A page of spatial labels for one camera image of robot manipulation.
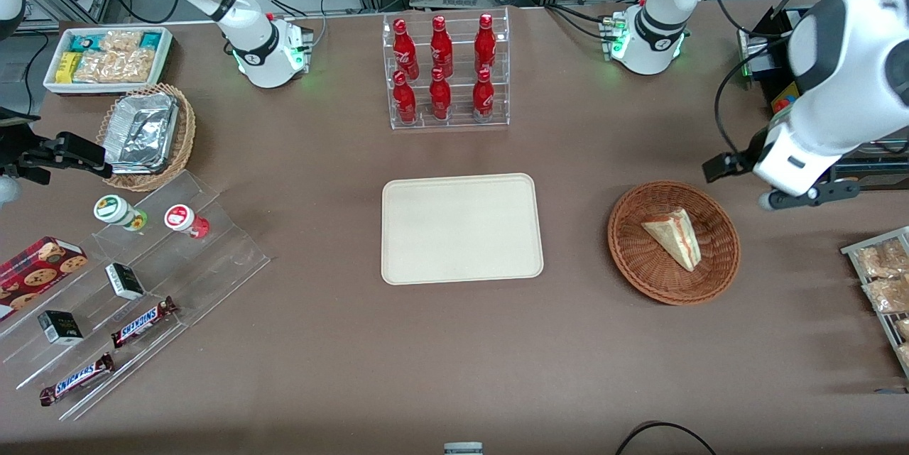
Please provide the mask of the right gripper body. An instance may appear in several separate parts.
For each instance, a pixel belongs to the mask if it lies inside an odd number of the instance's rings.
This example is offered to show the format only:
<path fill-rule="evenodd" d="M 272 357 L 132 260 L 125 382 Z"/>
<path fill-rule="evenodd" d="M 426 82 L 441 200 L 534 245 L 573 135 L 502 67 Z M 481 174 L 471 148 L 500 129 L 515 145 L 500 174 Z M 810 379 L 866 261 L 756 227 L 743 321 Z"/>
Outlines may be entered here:
<path fill-rule="evenodd" d="M 1 168 L 2 175 L 25 179 L 39 185 L 50 183 L 51 173 L 44 167 L 52 163 L 48 138 L 33 132 L 37 115 L 1 109 Z"/>

